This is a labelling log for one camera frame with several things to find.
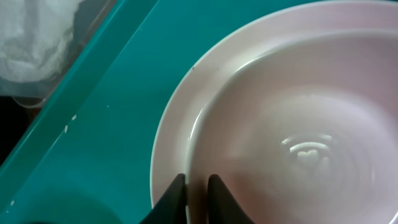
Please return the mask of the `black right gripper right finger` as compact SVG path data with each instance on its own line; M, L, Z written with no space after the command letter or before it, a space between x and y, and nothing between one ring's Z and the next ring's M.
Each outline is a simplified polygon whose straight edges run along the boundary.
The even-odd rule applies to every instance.
M217 174L208 179L207 207L209 224L254 224Z

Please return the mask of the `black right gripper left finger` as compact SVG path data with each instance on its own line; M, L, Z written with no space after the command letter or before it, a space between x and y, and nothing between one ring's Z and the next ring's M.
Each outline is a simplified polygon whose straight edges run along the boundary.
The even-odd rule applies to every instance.
M178 174L140 224L187 224L185 174Z

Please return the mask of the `large pink plate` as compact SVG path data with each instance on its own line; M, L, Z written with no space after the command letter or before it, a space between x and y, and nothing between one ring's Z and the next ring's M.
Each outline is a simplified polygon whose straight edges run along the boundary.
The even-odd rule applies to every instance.
M236 30L202 56L173 93L152 151L150 190L157 203L173 178L186 175L197 124L216 94L245 65L300 40L347 32L397 35L394 1L322 1L266 15Z

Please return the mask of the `white napkin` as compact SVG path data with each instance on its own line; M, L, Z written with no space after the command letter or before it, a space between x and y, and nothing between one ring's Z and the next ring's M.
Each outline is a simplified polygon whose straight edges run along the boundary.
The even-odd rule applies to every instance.
M61 71L82 0L1 0L1 78L36 82Z

